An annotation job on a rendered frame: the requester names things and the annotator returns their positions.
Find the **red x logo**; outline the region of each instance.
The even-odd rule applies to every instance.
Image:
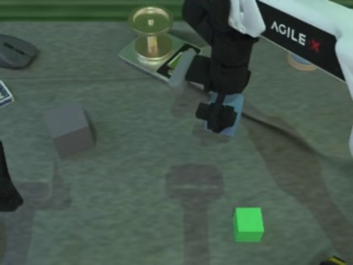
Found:
[[[321,45],[320,42],[315,41],[315,40],[312,39],[312,40],[310,40],[309,43],[311,44],[311,47],[310,47],[311,50],[315,50],[315,52],[320,52],[319,51],[319,48],[320,48],[320,45]]]

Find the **black computer mouse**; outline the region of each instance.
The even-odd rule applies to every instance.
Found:
[[[27,41],[0,34],[0,67],[22,69],[38,54],[37,48]]]

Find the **yellow and black object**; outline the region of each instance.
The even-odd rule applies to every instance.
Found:
[[[326,261],[320,262],[320,265],[347,265],[347,263],[343,259],[332,256]]]

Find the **cube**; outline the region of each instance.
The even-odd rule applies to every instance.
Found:
[[[260,242],[264,234],[261,208],[236,208],[233,227],[236,242]]]
[[[44,119],[60,158],[66,158],[94,146],[90,125],[79,103],[69,103],[51,109],[45,114]]]

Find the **table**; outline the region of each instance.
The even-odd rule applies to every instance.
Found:
[[[189,257],[184,245],[200,244],[208,251],[194,253],[197,265],[317,265],[332,254],[353,261],[353,166],[346,145],[353,106],[345,84],[320,71],[292,69],[285,51],[260,40],[245,116],[231,140],[195,119],[207,99],[200,91],[175,96],[119,60],[119,50],[135,37],[126,23],[3,22],[1,29],[41,51],[27,70],[0,70],[16,99],[0,109],[0,139],[27,201],[15,215],[0,215],[8,240],[4,264],[182,265]],[[202,45],[184,23],[172,34]],[[98,141],[60,161],[42,115],[72,100],[91,116]],[[196,229],[186,244],[190,223],[165,184],[173,167],[182,174],[188,164],[195,174],[210,167],[220,172],[223,194],[197,225],[208,233]],[[58,188],[48,201],[52,178]],[[237,206],[262,207],[261,243],[234,243]],[[195,209],[190,219],[200,214]]]
[[[335,0],[353,7],[352,0]],[[0,0],[0,19],[19,20],[125,20],[136,7],[159,4],[171,10],[176,19],[181,18],[182,0]]]

